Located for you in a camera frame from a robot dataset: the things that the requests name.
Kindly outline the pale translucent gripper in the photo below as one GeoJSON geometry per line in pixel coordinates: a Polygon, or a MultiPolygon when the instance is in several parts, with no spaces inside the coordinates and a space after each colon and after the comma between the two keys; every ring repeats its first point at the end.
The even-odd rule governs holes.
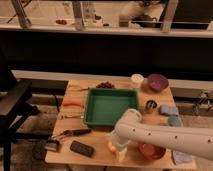
{"type": "Polygon", "coordinates": [[[129,140],[120,136],[115,130],[113,130],[110,133],[109,142],[111,143],[112,148],[114,148],[114,153],[116,154],[117,160],[122,162],[127,153],[129,140]]]}

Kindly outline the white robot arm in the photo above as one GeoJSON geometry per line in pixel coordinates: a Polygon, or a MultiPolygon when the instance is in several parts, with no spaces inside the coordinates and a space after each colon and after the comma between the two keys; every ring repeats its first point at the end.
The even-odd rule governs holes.
{"type": "Polygon", "coordinates": [[[142,115],[135,109],[123,113],[109,138],[116,150],[122,151],[133,140],[213,160],[213,129],[147,125],[141,121],[142,115]]]}

